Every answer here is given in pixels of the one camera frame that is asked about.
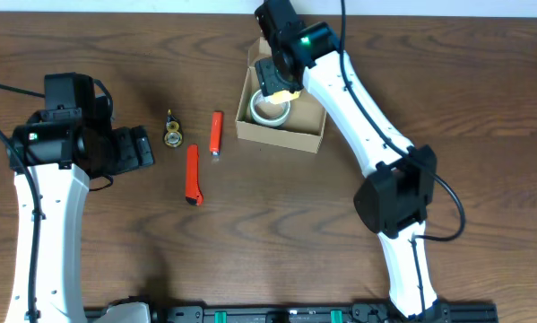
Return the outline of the white masking tape roll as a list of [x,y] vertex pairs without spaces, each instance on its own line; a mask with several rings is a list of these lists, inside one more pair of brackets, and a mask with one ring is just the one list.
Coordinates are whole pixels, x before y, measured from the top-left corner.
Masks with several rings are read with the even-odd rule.
[[252,119],[259,125],[264,127],[276,128],[282,126],[290,117],[291,103],[285,101],[279,103],[281,107],[281,114],[275,118],[266,118],[259,113],[259,106],[261,102],[266,102],[261,90],[257,90],[252,96],[248,103],[250,114]]

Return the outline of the yellow sticky note pad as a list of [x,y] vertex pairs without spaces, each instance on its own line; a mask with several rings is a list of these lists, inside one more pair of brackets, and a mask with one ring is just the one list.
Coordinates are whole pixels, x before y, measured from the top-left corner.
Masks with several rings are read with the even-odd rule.
[[301,94],[301,91],[297,91],[297,92],[290,92],[290,91],[279,91],[279,92],[275,92],[273,94],[270,94],[270,95],[266,95],[264,92],[261,92],[264,96],[264,100],[268,103],[271,103],[271,104],[283,104],[283,103],[286,103],[286,102],[290,102],[292,100],[295,100],[297,99],[300,94]]

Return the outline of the small orange lighter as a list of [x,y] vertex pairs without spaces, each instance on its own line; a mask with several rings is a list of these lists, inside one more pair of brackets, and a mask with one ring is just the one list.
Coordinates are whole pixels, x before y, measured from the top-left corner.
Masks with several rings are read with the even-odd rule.
[[221,151],[221,133],[222,133],[223,113],[214,111],[212,114],[212,127],[209,151],[212,156],[219,156]]

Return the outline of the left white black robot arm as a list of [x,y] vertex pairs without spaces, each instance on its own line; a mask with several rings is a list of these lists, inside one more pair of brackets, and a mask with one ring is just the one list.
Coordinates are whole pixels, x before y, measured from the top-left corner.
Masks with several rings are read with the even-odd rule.
[[113,128],[113,100],[86,74],[48,74],[45,108],[9,140],[19,228],[8,322],[149,322],[147,301],[89,314],[81,286],[82,215],[96,178],[153,165],[143,127]]

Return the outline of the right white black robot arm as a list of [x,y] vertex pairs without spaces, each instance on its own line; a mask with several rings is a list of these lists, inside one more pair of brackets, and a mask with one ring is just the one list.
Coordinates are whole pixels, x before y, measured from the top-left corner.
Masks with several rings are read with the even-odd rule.
[[306,92],[324,107],[364,177],[353,203],[380,239],[390,302],[408,320],[433,319],[438,299],[420,236],[433,197],[436,155],[428,146],[414,147],[394,128],[327,23],[306,25],[289,0],[265,1],[255,17],[272,52],[255,64],[263,96],[280,104]]

